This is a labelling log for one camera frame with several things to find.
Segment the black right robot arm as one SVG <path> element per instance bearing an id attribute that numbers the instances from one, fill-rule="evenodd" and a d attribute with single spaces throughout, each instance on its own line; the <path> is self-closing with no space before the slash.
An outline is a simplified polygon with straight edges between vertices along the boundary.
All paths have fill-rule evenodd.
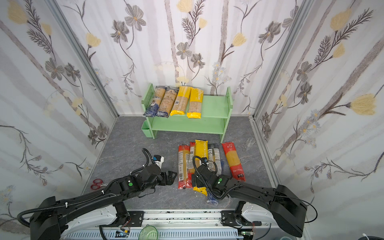
<path id="1" fill-rule="evenodd" d="M 226 175 L 218 176 L 209 170 L 206 160 L 198 156 L 193 157 L 195 179 L 197 184 L 204 186 L 215 199 L 222 200 L 229 196 L 258 205 L 272 214 L 280 229 L 298 238 L 303 236 L 305 224 L 315 221 L 306 221 L 308 206 L 312 204 L 299 199 L 286 186 L 265 188 Z"/>

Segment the yellow spaghetti bag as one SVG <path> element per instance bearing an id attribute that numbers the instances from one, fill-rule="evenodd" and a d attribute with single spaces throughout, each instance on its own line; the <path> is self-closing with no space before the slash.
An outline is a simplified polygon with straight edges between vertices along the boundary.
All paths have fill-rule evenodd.
<path id="1" fill-rule="evenodd" d="M 192 88 L 190 95 L 189 110 L 187 117 L 189 119 L 200 119 L 202 115 L 204 91 L 198 88 Z"/>
<path id="2" fill-rule="evenodd" d="M 208 157 L 208 141 L 195 140 L 195 156 L 201 159 Z M 208 195 L 206 187 L 193 187 L 193 190 L 205 196 Z"/>
<path id="3" fill-rule="evenodd" d="M 171 110 L 170 116 L 185 115 L 192 87 L 181 86 Z"/>

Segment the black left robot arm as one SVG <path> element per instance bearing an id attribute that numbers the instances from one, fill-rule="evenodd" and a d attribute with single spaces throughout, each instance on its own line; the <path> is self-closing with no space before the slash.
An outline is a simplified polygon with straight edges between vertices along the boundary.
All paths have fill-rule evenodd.
<path id="1" fill-rule="evenodd" d="M 161 156 L 152 156 L 143 148 L 146 163 L 129 175 L 112 180 L 106 186 L 82 196 L 64 200 L 55 197 L 45 199 L 38 208 L 25 210 L 17 215 L 17 221 L 30 229 L 32 240 L 59 240 L 70 230 L 70 223 L 92 211 L 104 207 L 115 210 L 110 226 L 117 227 L 129 220 L 124 202 L 142 198 L 145 190 L 156 186 L 171 186 L 177 178 L 173 171 L 163 172 L 158 166 Z"/>

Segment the blue clear spaghetti bag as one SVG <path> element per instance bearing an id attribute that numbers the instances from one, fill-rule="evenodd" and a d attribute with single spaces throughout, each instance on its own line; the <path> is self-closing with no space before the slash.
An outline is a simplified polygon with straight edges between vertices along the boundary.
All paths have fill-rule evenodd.
<path id="1" fill-rule="evenodd" d="M 165 96 L 166 89 L 166 86 L 156 86 L 155 88 L 153 86 L 150 87 L 146 97 L 144 98 L 144 117 L 155 117 L 157 115 L 161 101 Z"/>

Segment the blue brown spaghetti bag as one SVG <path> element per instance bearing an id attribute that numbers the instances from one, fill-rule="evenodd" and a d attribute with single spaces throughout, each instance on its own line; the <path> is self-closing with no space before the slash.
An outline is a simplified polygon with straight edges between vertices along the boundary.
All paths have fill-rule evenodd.
<path id="1" fill-rule="evenodd" d="M 179 89 L 178 88 L 167 88 L 165 95 L 161 101 L 160 107 L 157 112 L 157 117 L 168 118 L 173 108 L 174 102 L 177 98 Z"/>

